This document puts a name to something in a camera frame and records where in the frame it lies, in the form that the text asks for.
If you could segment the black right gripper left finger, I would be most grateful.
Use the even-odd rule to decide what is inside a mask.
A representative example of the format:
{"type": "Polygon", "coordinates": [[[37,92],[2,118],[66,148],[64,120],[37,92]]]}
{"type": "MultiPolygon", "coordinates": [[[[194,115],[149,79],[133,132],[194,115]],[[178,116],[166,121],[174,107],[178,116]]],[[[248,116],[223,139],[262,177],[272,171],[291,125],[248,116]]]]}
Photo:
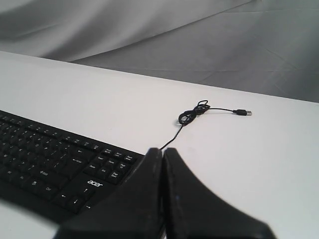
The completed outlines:
{"type": "Polygon", "coordinates": [[[64,222],[56,239],[160,239],[164,233],[160,177],[162,151],[150,148],[110,196],[64,222]]]}

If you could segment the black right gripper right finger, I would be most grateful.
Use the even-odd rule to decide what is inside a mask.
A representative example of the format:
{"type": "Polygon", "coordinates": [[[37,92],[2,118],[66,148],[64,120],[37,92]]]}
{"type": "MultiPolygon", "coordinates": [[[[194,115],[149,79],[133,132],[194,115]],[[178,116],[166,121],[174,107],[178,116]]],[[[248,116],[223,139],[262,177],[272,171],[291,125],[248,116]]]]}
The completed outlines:
{"type": "Polygon", "coordinates": [[[274,239],[270,227],[211,192],[175,148],[164,151],[162,199],[169,239],[274,239]]]}

